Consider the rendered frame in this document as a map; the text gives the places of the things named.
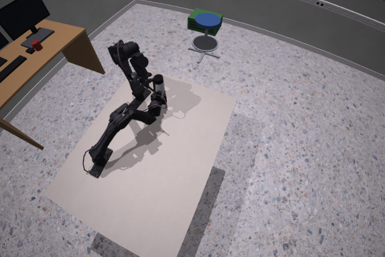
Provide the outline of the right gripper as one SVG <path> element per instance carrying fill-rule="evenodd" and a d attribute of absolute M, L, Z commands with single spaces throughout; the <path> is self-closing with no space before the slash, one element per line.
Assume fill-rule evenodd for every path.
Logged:
<path fill-rule="evenodd" d="M 156 91 L 151 94 L 151 101 L 153 101 L 153 100 L 159 101 L 159 105 L 160 106 L 162 106 L 162 104 L 166 104 L 165 101 L 163 100 L 163 98 L 160 97 L 160 96 L 162 96 L 162 94 L 158 94 L 157 93 L 160 96 L 156 96 L 155 93 L 156 93 Z M 164 97 L 164 99 L 167 102 L 166 91 L 164 91 L 164 96 L 163 97 Z"/>

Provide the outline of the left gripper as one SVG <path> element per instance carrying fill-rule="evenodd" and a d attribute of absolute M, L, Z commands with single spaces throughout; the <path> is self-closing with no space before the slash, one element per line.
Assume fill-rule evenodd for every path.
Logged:
<path fill-rule="evenodd" d="M 151 77 L 152 74 L 147 72 L 146 68 L 136 68 L 135 69 L 135 72 L 131 73 L 131 76 L 132 78 L 134 79 L 136 77 L 136 75 L 139 76 L 137 82 L 139 82 L 140 84 L 142 84 L 145 88 L 149 88 L 152 92 L 155 92 L 156 90 L 156 87 L 155 87 L 155 81 L 156 81 L 156 78 L 149 78 L 148 77 Z M 150 86 L 149 86 L 149 83 L 153 82 L 153 88 L 152 89 Z"/>

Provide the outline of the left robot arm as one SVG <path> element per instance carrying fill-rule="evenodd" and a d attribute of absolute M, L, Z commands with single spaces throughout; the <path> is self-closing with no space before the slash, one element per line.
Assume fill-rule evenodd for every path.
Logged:
<path fill-rule="evenodd" d="M 116 46 L 115 46 L 116 45 Z M 150 95 L 151 91 L 148 89 L 145 89 L 142 84 L 137 82 L 139 76 L 136 75 L 136 77 L 133 80 L 130 80 L 130 77 L 127 75 L 132 73 L 132 70 L 129 66 L 128 59 L 131 58 L 129 61 L 134 69 L 138 68 L 145 68 L 148 66 L 148 59 L 143 55 L 143 53 L 140 53 L 140 48 L 137 43 L 134 43 L 133 41 L 130 41 L 125 44 L 119 45 L 119 57 L 121 59 L 121 63 L 124 66 L 125 70 L 123 70 L 122 66 L 120 65 L 119 58 L 118 58 L 118 45 L 115 44 L 113 46 L 108 47 L 108 51 L 111 55 L 112 60 L 116 65 L 118 65 L 125 76 L 127 77 L 127 80 L 130 83 L 130 87 L 132 90 L 132 95 L 136 98 L 133 99 L 133 101 L 129 104 L 130 107 L 137 109 L 141 103 Z M 144 96 L 143 96 L 144 95 Z"/>

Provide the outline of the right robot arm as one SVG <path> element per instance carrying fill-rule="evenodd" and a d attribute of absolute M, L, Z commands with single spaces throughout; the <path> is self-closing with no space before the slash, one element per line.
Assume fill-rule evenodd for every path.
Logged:
<path fill-rule="evenodd" d="M 127 103 L 124 103 L 120 107 L 118 107 L 115 111 L 113 111 L 110 114 L 110 119 L 108 126 L 118 117 L 124 110 L 127 110 L 124 113 L 124 116 L 121 115 L 120 118 L 115 120 L 115 122 L 112 123 L 112 125 L 107 130 L 107 133 L 101 136 L 100 140 L 91 148 L 94 148 L 92 150 L 89 150 L 89 154 L 92 157 L 92 162 L 94 163 L 93 167 L 91 168 L 89 174 L 98 178 L 104 169 L 108 159 L 110 158 L 111 154 L 113 153 L 113 150 L 109 149 L 109 143 L 113 140 L 115 135 L 121 130 L 124 129 L 129 122 L 132 120 L 141 121 L 147 125 L 152 124 L 156 120 L 156 116 L 160 116 L 161 108 L 158 106 L 159 102 L 156 100 L 153 100 L 150 102 L 150 105 L 148 111 L 141 112 L 136 111 L 135 109 L 128 109 L 131 108 Z M 132 111 L 131 111 L 132 110 Z M 128 113 L 127 113 L 128 112 Z M 107 128 L 108 128 L 107 126 Z M 107 129 L 106 128 L 106 129 Z M 99 144 L 98 144 L 99 143 Z M 97 148 L 96 145 L 98 144 Z M 97 176 L 96 176 L 97 175 Z"/>

